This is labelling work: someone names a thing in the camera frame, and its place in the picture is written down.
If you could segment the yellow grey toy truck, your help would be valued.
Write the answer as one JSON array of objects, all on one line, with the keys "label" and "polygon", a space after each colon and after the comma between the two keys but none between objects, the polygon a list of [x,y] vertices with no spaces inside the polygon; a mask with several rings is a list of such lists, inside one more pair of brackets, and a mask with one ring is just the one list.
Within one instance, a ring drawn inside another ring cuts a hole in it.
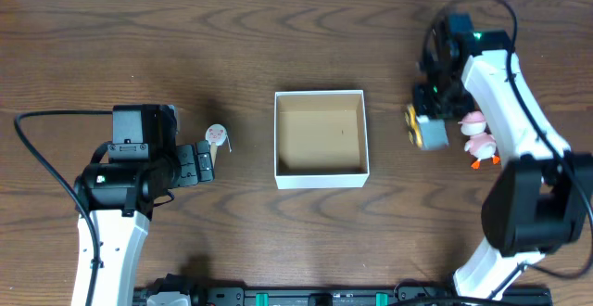
[{"label": "yellow grey toy truck", "polygon": [[409,140],[420,150],[438,150],[448,146],[448,136],[443,120],[433,120],[426,115],[418,115],[412,104],[404,113],[408,127]]}]

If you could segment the pink duck toy with hat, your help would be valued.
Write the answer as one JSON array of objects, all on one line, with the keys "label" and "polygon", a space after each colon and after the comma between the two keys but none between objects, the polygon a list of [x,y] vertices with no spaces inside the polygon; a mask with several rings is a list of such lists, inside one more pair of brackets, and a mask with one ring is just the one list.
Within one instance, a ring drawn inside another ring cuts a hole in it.
[{"label": "pink duck toy with hat", "polygon": [[471,167],[478,170],[482,160],[491,159],[494,165],[500,163],[497,155],[497,143],[492,134],[486,132],[486,117],[481,111],[467,113],[461,121],[461,133],[468,137],[464,150],[474,156]]}]

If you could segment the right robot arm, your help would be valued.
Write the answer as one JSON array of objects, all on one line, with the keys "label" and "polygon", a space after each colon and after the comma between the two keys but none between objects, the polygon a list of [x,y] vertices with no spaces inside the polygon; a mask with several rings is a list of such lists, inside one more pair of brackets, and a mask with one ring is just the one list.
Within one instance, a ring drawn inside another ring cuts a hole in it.
[{"label": "right robot arm", "polygon": [[515,34],[478,31],[466,14],[435,19],[405,119],[420,149],[444,147],[445,123],[466,137],[473,168],[501,173],[481,209],[484,237],[451,279],[467,303],[500,301],[527,268],[575,242],[592,221],[592,157],[575,153],[547,120],[521,72]]}]

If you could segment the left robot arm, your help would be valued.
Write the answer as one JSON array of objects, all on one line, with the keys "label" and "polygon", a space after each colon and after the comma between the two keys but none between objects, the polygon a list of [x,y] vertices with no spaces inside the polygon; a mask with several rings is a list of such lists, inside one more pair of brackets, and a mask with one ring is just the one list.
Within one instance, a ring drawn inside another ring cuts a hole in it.
[{"label": "left robot arm", "polygon": [[215,178],[207,141],[177,145],[173,105],[112,110],[112,139],[75,180],[89,211],[80,219],[72,304],[130,305],[157,198]]}]

